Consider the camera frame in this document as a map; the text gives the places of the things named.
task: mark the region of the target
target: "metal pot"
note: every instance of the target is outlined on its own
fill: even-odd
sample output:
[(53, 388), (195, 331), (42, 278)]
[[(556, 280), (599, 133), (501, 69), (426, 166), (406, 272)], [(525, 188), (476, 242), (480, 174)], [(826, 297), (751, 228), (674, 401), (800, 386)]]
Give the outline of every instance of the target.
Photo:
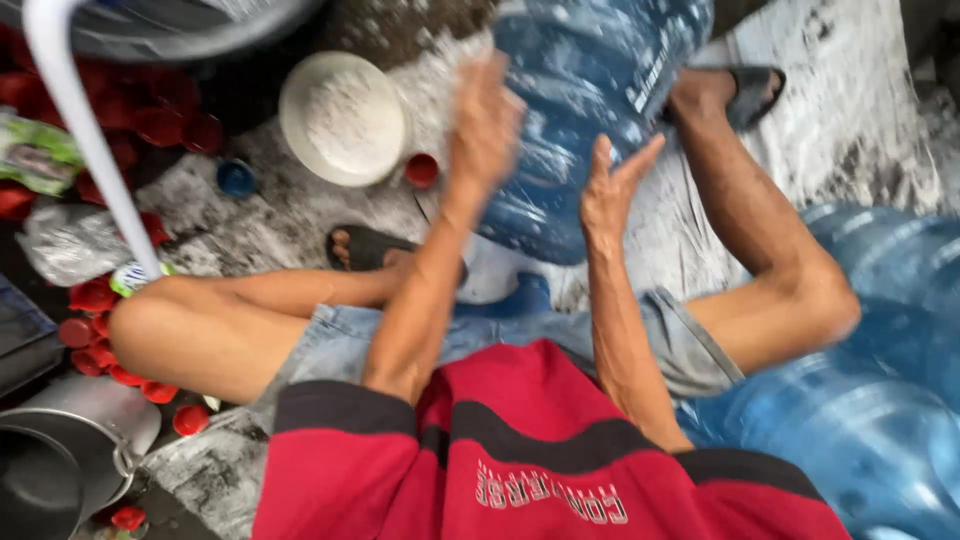
[(0, 413), (0, 523), (66, 540), (127, 492), (159, 429), (156, 405), (109, 378), (71, 376)]

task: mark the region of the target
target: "red and black shirt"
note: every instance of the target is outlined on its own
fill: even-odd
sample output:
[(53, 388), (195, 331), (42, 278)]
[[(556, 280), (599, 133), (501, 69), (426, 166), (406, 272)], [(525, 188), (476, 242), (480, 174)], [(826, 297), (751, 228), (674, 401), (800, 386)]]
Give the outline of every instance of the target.
[(286, 388), (252, 538), (850, 536), (785, 461), (666, 454), (544, 340), (443, 367), (416, 410), (346, 382)]

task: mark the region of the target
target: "light blue shorts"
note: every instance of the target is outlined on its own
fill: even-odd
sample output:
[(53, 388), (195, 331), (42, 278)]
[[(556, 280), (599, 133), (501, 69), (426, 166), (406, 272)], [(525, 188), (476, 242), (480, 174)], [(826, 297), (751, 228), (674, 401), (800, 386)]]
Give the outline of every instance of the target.
[[(743, 379), (743, 373), (707, 330), (670, 293), (648, 291), (637, 301), (650, 348), (675, 399), (716, 394)], [(305, 380), (359, 382), (367, 348), (382, 316), (378, 309), (317, 306), (297, 346), (251, 409), (262, 414), (261, 420), (269, 426), (276, 394), (288, 384)], [(589, 311), (550, 311), (504, 321), (454, 319), (446, 331), (437, 367), (496, 343), (527, 345), (541, 338), (559, 345), (578, 367), (596, 376)]]

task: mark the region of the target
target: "person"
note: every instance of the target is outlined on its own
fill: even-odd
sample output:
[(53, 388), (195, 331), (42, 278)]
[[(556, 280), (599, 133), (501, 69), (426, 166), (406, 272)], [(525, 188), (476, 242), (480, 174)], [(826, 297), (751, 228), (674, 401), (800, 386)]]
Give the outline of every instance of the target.
[(687, 69), (667, 102), (709, 222), (750, 282), (686, 304), (635, 298), (623, 234), (663, 136), (611, 171), (601, 135), (581, 202), (591, 312), (451, 321), (459, 254), (514, 164), (524, 112), (505, 65), (462, 71), (448, 186), (413, 253), (387, 242), (382, 268), (357, 272), (376, 250), (342, 228), (330, 241), (349, 272), (162, 278), (111, 317), (121, 364), (275, 411), (254, 540), (849, 538), (799, 469), (695, 449), (673, 411), (859, 319), (839, 267), (732, 128), (769, 110), (782, 72)]

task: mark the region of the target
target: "water gallon bottle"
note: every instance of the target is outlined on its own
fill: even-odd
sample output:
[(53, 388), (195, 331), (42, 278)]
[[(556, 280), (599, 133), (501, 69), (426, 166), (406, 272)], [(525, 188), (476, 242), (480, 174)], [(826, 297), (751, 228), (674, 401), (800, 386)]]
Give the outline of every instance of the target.
[(527, 117), (516, 172), (478, 232), (533, 258), (583, 262), (578, 215), (593, 140), (610, 137), (614, 164), (644, 146), (712, 21), (712, 0), (505, 0), (493, 38)]
[(838, 348), (882, 364), (960, 414), (960, 321), (879, 298), (861, 298), (860, 306), (860, 324)]
[(960, 321), (960, 220), (835, 203), (801, 217), (853, 290)]
[(799, 466), (854, 537), (893, 529), (960, 538), (960, 430), (942, 400), (870, 360), (831, 350), (681, 405), (702, 447), (772, 454)]

